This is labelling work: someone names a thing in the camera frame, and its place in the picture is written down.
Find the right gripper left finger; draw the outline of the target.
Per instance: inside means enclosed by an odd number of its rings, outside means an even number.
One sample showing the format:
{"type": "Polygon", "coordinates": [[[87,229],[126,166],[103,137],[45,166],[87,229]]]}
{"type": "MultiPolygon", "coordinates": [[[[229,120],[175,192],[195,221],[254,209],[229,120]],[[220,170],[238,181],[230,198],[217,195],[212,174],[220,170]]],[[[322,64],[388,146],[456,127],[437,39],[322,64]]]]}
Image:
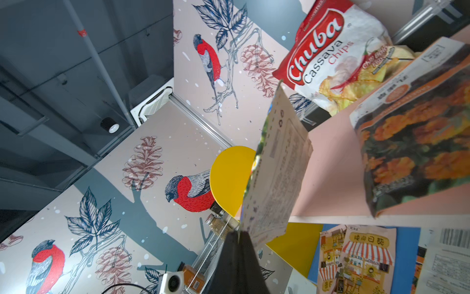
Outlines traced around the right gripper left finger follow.
{"type": "Polygon", "coordinates": [[[229,233],[222,246],[219,261],[204,294],[235,294],[239,269],[239,233],[229,233]]]}

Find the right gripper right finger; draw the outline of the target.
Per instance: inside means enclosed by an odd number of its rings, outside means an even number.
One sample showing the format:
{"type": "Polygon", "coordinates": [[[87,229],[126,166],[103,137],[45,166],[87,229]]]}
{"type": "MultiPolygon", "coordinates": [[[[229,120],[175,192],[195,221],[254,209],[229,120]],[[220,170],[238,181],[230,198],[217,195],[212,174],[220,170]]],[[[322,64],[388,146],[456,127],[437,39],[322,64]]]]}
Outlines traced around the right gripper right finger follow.
{"type": "Polygon", "coordinates": [[[248,232],[239,234],[239,294],[270,294],[248,232]]]}

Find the blue flower seed bag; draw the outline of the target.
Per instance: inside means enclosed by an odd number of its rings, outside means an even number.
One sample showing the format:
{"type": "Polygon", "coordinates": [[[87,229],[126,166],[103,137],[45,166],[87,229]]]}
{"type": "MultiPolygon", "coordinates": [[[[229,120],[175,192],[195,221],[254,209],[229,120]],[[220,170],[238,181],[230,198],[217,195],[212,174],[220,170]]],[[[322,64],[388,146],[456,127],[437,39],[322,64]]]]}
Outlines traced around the blue flower seed bag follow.
{"type": "Polygon", "coordinates": [[[279,85],[242,202],[240,229],[256,250],[285,234],[312,152],[308,132],[279,85]]]}

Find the orange flower seed bag top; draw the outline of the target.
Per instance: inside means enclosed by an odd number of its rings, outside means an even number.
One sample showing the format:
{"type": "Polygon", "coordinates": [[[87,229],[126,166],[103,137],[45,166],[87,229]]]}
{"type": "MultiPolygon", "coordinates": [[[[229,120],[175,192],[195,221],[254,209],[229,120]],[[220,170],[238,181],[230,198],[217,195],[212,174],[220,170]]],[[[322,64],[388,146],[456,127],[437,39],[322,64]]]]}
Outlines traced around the orange flower seed bag top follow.
{"type": "Polygon", "coordinates": [[[470,47],[428,47],[350,115],[367,205],[388,208],[470,182],[470,47]]]}

